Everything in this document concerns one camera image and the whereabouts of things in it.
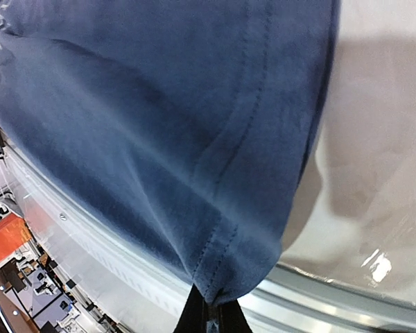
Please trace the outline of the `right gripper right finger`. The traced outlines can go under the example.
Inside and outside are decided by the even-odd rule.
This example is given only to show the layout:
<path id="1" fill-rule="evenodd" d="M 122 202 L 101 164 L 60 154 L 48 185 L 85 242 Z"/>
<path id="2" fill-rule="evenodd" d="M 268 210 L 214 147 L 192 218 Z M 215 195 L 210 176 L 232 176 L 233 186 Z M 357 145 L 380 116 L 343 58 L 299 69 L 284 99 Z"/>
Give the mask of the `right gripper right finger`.
<path id="1" fill-rule="evenodd" d="M 218 304 L 217 310 L 220 333 L 252 333 L 238 300 Z"/>

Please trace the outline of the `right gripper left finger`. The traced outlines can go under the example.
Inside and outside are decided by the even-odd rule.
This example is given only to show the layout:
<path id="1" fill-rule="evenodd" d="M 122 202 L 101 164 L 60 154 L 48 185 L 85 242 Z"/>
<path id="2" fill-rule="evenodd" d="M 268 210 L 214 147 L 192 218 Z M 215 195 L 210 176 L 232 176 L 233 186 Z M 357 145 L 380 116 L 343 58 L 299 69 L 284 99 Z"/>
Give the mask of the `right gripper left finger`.
<path id="1" fill-rule="evenodd" d="M 206 333 L 206 307 L 205 299 L 196 285 L 193 285 L 173 333 Z"/>

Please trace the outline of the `navy blue tank top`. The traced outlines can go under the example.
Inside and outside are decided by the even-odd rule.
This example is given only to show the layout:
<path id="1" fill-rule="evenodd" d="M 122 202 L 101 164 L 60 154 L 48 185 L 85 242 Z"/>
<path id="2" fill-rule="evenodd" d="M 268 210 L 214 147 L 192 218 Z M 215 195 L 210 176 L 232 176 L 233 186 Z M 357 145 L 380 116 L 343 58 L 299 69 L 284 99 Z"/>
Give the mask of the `navy blue tank top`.
<path id="1" fill-rule="evenodd" d="M 0 126 L 214 305 L 253 290 L 318 129 L 338 1 L 0 1 Z"/>

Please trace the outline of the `orange box in background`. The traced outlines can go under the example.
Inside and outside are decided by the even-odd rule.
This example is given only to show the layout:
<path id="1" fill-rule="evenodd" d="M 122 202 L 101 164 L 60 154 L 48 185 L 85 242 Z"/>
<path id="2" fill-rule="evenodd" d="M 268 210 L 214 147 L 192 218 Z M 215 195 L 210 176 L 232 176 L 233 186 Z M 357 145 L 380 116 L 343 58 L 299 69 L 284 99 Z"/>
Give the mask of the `orange box in background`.
<path id="1" fill-rule="evenodd" d="M 23 218 L 14 213 L 0 221 L 0 262 L 32 238 Z"/>

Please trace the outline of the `front aluminium rail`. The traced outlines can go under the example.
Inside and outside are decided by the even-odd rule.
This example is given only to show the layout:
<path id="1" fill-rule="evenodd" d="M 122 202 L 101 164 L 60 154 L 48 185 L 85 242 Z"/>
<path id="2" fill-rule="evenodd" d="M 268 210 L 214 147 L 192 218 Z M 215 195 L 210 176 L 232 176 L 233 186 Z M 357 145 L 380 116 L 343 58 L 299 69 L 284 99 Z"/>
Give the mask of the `front aluminium rail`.
<path id="1" fill-rule="evenodd" d="M 58 276 L 73 281 L 76 297 L 91 300 L 124 332 L 172 332 L 189 285 L 83 210 L 16 148 L 4 156 L 29 228 Z M 254 332 L 416 332 L 416 307 L 283 266 L 239 302 Z"/>

